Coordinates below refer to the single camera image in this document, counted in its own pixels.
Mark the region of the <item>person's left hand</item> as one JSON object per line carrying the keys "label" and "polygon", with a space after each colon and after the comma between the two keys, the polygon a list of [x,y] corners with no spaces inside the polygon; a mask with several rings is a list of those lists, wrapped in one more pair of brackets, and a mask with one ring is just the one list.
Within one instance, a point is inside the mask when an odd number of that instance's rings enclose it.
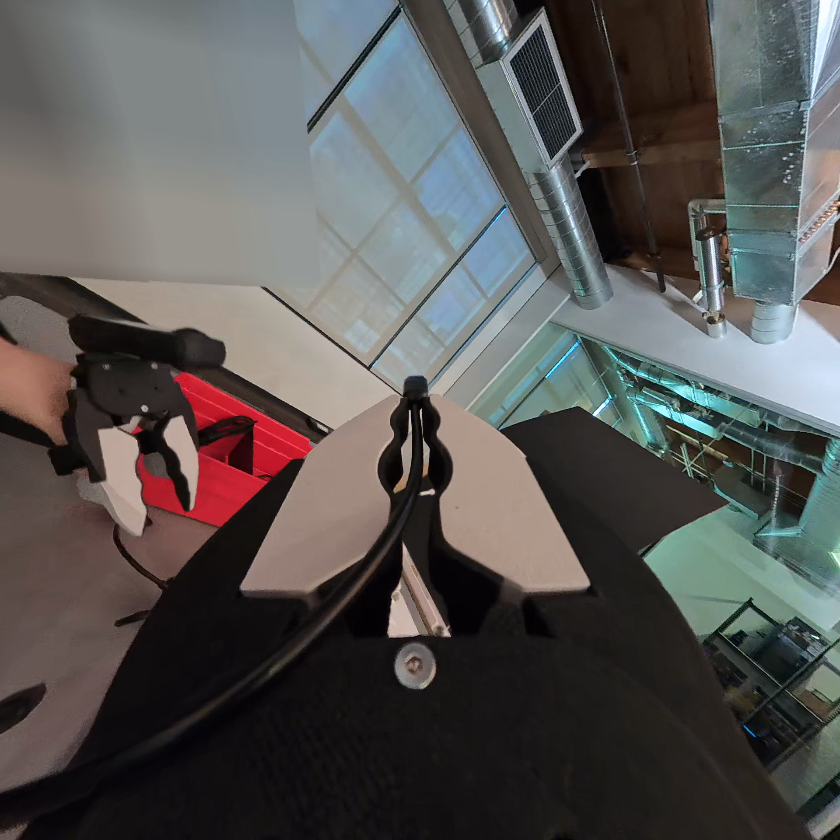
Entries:
{"label": "person's left hand", "polygon": [[67,439],[62,418],[68,410],[72,364],[1,339],[1,408],[58,446]]}

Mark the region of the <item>red plastic bin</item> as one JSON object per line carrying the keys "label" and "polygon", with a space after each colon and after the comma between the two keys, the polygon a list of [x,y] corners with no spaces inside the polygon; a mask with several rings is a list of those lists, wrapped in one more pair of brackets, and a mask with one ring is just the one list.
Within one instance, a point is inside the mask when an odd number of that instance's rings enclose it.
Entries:
{"label": "red plastic bin", "polygon": [[185,512],[172,483],[151,476],[140,462],[143,500],[150,507],[220,527],[291,461],[304,459],[312,450],[306,437],[192,374],[179,374],[175,382],[192,406],[197,429],[235,415],[256,420],[254,475],[225,463],[227,452],[235,445],[233,438],[199,448],[196,504],[192,511]]}

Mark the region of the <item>silver ceiling pipes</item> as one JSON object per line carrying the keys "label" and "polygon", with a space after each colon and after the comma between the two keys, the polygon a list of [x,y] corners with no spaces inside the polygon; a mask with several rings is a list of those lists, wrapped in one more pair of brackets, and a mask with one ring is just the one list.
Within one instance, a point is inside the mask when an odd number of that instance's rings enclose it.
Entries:
{"label": "silver ceiling pipes", "polygon": [[700,279],[700,304],[707,335],[722,339],[728,330],[725,313],[723,245],[726,203],[717,198],[694,198],[688,203],[692,256]]}

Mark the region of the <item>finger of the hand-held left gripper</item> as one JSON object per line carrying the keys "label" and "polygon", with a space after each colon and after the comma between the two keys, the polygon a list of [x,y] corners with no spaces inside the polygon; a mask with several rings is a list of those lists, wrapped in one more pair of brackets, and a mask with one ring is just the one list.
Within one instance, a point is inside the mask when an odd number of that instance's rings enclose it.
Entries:
{"label": "finger of the hand-held left gripper", "polygon": [[134,434],[139,427],[139,420],[130,420],[98,431],[104,475],[99,482],[101,500],[115,523],[134,537],[143,535],[147,519],[138,471],[140,443]]}
{"label": "finger of the hand-held left gripper", "polygon": [[185,512],[196,504],[198,449],[184,416],[168,416],[140,429],[143,467],[155,478],[167,478]]}

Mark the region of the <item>black oval mesh pad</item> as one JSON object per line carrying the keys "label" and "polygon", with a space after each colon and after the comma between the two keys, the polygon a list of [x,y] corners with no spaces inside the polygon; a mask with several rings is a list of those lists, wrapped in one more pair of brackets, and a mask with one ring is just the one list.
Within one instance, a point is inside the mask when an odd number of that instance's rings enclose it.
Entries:
{"label": "black oval mesh pad", "polygon": [[46,684],[40,682],[3,697],[0,732],[6,733],[25,720],[45,698],[46,691]]}

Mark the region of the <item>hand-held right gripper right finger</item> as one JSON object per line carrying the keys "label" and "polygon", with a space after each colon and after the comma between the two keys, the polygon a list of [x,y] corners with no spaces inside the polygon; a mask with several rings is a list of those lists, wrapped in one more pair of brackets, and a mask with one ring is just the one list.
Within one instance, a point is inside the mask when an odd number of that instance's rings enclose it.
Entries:
{"label": "hand-held right gripper right finger", "polygon": [[514,595],[585,592],[590,579],[525,454],[445,397],[429,402],[428,477],[445,547]]}

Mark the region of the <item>white vent grille box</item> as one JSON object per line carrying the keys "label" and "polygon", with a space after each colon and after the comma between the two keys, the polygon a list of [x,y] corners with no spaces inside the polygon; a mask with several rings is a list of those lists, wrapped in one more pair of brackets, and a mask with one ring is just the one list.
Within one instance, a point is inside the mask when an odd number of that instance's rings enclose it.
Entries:
{"label": "white vent grille box", "polygon": [[571,84],[544,8],[488,48],[477,69],[521,169],[549,172],[583,133]]}

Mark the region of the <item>black bin divider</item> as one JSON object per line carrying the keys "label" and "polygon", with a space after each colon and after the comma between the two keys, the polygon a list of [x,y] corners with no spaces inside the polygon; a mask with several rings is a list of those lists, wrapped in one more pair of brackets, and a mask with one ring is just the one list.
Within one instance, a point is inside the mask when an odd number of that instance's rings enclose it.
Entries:
{"label": "black bin divider", "polygon": [[247,475],[254,475],[256,420],[247,415],[235,415],[220,419],[197,430],[200,448],[233,438],[235,445],[229,449],[225,463]]}

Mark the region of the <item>black panel wooden board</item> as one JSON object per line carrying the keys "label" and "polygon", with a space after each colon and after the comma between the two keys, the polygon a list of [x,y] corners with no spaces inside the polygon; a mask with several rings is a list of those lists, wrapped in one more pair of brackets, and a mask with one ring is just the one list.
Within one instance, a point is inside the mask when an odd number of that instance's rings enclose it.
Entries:
{"label": "black panel wooden board", "polygon": [[594,514],[631,550],[725,507],[707,485],[575,407],[503,428],[541,485]]}

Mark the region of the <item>black shelf rack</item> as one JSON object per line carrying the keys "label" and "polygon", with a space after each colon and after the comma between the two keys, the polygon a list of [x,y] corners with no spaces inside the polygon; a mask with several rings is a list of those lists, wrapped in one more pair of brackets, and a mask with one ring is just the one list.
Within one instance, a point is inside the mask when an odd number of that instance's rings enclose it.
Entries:
{"label": "black shelf rack", "polygon": [[779,768],[838,716],[838,638],[802,618],[778,622],[748,599],[702,647],[766,770]]}

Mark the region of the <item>spiral silver duct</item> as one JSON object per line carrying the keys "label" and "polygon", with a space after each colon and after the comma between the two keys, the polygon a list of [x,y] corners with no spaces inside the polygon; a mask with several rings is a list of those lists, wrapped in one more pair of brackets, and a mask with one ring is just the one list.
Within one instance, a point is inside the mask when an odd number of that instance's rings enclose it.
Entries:
{"label": "spiral silver duct", "polygon": [[[527,18],[513,1],[447,1],[445,7],[476,74],[488,48]],[[613,288],[570,151],[548,172],[529,175],[519,168],[570,281],[573,299],[586,310],[604,306],[612,299]]]}

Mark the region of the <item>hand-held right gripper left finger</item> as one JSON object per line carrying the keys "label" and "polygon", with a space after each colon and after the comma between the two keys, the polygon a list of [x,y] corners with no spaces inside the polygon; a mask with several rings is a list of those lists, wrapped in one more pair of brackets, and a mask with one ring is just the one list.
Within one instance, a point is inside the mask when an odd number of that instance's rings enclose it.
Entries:
{"label": "hand-held right gripper left finger", "polygon": [[312,449],[240,585],[242,595],[313,599],[363,559],[404,478],[407,420],[404,400],[389,395]]}

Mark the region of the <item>rectangular metal duct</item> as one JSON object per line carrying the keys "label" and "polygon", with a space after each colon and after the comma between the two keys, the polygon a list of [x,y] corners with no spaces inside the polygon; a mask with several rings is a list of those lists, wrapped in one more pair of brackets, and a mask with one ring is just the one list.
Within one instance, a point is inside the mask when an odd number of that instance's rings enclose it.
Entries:
{"label": "rectangular metal duct", "polygon": [[734,294],[751,339],[788,339],[833,267],[839,2],[707,3]]}

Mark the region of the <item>black ceiling pipe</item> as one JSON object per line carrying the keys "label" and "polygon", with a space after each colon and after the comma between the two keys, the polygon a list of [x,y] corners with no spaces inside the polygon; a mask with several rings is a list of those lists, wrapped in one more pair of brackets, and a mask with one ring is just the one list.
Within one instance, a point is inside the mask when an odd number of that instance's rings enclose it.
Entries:
{"label": "black ceiling pipe", "polygon": [[591,7],[595,18],[595,24],[598,28],[598,32],[602,40],[606,60],[610,69],[613,96],[616,105],[616,114],[623,136],[624,153],[629,168],[633,172],[640,214],[644,225],[644,234],[647,245],[647,256],[654,270],[658,291],[664,294],[666,292],[666,281],[665,273],[663,271],[661,262],[662,256],[660,253],[658,239],[654,231],[652,218],[648,208],[647,194],[645,190],[644,178],[642,175],[642,167],[640,164],[640,154],[634,139],[633,129],[627,113],[627,106],[624,98],[621,74],[618,69],[618,64],[613,50],[612,41],[608,32],[606,16],[604,14],[602,2],[591,1]]}

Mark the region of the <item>large gridded window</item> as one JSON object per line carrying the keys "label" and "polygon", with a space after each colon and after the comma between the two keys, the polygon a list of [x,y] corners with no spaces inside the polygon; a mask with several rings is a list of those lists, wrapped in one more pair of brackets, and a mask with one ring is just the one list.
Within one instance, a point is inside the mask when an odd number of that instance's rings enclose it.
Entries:
{"label": "large gridded window", "polygon": [[319,273],[268,291],[382,382],[432,382],[538,261],[402,4],[293,6]]}

